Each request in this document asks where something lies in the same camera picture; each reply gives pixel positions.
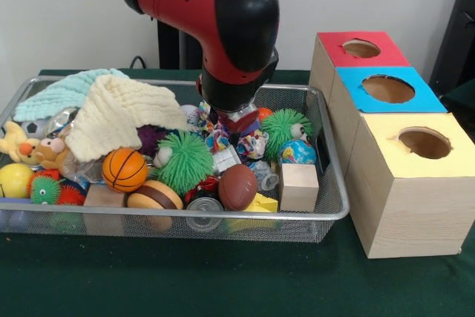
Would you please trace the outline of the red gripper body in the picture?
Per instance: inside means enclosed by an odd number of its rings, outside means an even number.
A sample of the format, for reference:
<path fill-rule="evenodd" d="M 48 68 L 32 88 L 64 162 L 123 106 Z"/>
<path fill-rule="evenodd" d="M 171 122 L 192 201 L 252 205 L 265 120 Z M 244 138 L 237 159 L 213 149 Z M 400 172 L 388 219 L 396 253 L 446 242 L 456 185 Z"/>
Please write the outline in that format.
<path fill-rule="evenodd" d="M 257 111 L 219 112 L 220 121 L 233 134 L 245 131 L 257 118 Z"/>

